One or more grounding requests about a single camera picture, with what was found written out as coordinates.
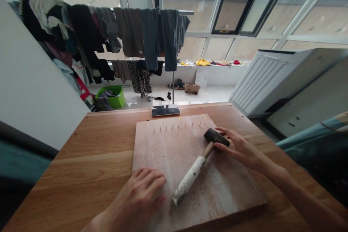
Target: rubber mallet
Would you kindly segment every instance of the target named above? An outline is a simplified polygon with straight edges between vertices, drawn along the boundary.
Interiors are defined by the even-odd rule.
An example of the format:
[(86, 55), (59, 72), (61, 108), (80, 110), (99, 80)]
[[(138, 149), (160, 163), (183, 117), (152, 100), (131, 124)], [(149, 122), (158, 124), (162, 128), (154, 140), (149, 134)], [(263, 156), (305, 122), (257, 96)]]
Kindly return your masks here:
[(190, 187), (195, 182), (197, 176), (201, 172), (204, 163), (207, 161), (208, 156), (214, 148), (214, 143), (219, 142), (229, 147), (229, 141), (219, 132), (213, 130), (212, 128), (209, 128), (206, 131), (206, 133), (204, 134), (204, 138), (206, 138), (206, 140), (209, 142), (208, 146), (203, 151), (201, 156), (199, 156), (196, 159), (195, 163), (186, 173), (185, 177), (182, 179), (178, 188), (174, 191), (171, 197), (177, 207), (180, 205), (187, 192), (189, 191)]

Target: yellow cloth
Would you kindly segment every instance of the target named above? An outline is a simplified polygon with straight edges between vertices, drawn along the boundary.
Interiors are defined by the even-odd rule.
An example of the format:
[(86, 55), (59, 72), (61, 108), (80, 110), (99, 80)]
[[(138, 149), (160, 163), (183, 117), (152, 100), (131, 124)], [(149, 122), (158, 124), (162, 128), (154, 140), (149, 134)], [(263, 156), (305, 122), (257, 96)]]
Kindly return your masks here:
[(208, 62), (207, 60), (199, 60), (196, 62), (197, 65), (202, 65), (202, 66), (206, 66), (206, 65), (210, 65), (210, 62)]

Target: floor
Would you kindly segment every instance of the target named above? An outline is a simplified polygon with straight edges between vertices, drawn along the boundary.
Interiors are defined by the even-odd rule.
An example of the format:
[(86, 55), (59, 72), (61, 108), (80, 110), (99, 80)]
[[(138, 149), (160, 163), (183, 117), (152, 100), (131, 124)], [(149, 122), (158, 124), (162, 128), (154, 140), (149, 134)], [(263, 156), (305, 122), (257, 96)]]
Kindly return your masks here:
[[(96, 94), (101, 87), (90, 87), (88, 89), (91, 93)], [(201, 87), (197, 95), (186, 93), (185, 90), (175, 90), (174, 103), (176, 105), (188, 105), (227, 102), (235, 87), (235, 85), (208, 85), (207, 87)], [(147, 97), (141, 98), (140, 94), (136, 94), (131, 86), (124, 86), (123, 93), (126, 103), (122, 109), (150, 108), (152, 106), (171, 104), (173, 100), (168, 100), (168, 92), (172, 96), (172, 89), (169, 89), (167, 86), (152, 86), (152, 96), (162, 97), (166, 101), (153, 100), (149, 102)]]

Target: air conditioner unit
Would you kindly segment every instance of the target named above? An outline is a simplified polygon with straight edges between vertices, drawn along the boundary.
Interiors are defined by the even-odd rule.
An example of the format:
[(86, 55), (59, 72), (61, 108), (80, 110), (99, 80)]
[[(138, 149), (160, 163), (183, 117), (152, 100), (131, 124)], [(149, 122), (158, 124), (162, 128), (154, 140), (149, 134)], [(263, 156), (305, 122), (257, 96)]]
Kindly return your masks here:
[(229, 101), (248, 118), (264, 117), (347, 56), (348, 49), (259, 50)]

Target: smartphone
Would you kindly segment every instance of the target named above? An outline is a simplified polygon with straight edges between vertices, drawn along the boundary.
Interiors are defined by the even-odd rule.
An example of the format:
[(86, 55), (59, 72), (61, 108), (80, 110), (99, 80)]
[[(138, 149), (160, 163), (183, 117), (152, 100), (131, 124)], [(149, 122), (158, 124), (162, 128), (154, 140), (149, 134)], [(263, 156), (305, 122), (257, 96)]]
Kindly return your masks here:
[(175, 104), (153, 106), (151, 108), (152, 117), (180, 114), (179, 107)]

